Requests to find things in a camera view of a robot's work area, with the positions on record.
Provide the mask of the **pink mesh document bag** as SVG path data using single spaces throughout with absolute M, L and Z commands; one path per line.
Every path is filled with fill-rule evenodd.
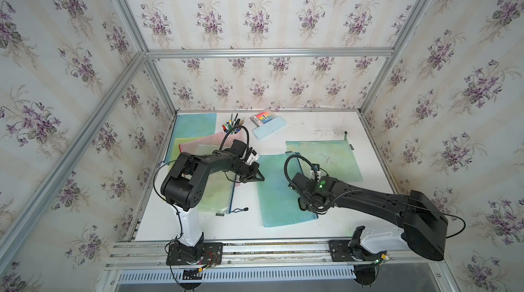
M 180 152 L 187 152 L 196 155 L 211 154 L 213 151 L 220 148 L 225 135 L 226 134 L 224 132 L 218 132 L 214 135 L 205 136 L 190 142 L 182 143 L 180 145 Z M 235 139 L 246 142 L 245 133 L 239 132 L 237 134 L 229 135 L 222 148 L 224 150 L 230 148 L 233 145 L 233 141 Z

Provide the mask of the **large teal document bag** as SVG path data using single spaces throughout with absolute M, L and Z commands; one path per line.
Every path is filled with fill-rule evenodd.
M 284 165 L 289 154 L 261 156 L 259 170 L 265 177 L 257 183 L 262 223 L 265 228 L 283 227 L 315 221 L 318 215 L 302 211 L 299 194 L 288 187 Z

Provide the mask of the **light green document bag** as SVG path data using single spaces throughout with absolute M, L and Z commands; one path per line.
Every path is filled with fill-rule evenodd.
M 231 209 L 235 184 L 233 175 L 217 171 L 210 174 L 203 198 L 198 204 L 200 213 L 228 214 Z

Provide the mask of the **pale green document bag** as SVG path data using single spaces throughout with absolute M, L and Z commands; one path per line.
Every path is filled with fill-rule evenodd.
M 286 150 L 299 153 L 326 173 L 346 183 L 362 181 L 353 145 L 346 139 L 327 141 L 287 141 Z

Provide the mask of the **blue mesh document bag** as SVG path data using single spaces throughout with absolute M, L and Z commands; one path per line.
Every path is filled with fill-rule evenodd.
M 213 135 L 216 130 L 216 118 L 215 113 L 179 114 L 175 119 L 170 140 L 172 138 L 201 138 Z

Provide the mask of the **yellow mesh document bag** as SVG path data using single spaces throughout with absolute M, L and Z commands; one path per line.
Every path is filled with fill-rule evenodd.
M 169 142 L 169 147 L 166 152 L 165 161 L 170 162 L 176 160 L 180 155 L 180 145 L 195 141 L 196 138 L 172 138 Z

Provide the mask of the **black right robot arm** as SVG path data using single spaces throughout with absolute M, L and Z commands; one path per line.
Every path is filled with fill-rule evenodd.
M 334 249 L 333 257 L 379 262 L 389 251 L 411 250 L 430 261 L 444 258 L 448 220 L 421 192 L 384 193 L 330 176 L 311 179 L 301 173 L 290 179 L 289 187 L 298 193 L 303 211 L 322 215 L 333 207 L 347 208 L 388 222 L 380 228 L 358 226 L 342 248 Z

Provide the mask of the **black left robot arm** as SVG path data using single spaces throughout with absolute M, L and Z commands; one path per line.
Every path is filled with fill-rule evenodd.
M 240 183 L 264 181 L 257 160 L 256 151 L 235 139 L 229 148 L 201 155 L 182 152 L 173 162 L 160 193 L 180 218 L 181 236 L 177 241 L 184 252 L 197 255 L 203 250 L 204 233 L 197 207 L 209 177 L 218 172 L 232 172 Z

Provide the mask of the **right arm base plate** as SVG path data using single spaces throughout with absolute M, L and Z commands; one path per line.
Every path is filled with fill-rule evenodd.
M 328 245 L 330 256 L 333 262 L 377 262 L 380 259 L 385 259 L 387 255 L 386 251 L 379 251 L 378 253 L 369 252 L 367 249 L 353 240 L 330 240 Z

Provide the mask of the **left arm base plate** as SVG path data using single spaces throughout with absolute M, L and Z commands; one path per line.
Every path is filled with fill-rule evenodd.
M 220 265 L 223 246 L 224 244 L 220 242 L 202 242 L 189 247 L 174 241 L 167 247 L 166 264 L 168 266 Z

